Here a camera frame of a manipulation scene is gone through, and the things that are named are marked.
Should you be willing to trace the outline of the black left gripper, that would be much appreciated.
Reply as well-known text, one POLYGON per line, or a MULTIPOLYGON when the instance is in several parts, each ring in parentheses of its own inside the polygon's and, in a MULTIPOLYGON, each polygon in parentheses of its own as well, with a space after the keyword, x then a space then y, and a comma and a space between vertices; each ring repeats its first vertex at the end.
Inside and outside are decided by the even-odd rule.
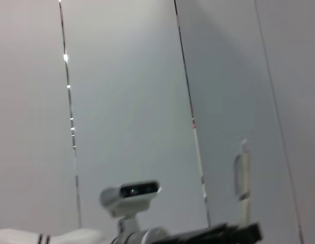
POLYGON ((169 243, 260 242, 263 240, 258 223, 247 226, 220 224, 199 231, 171 236, 169 243))

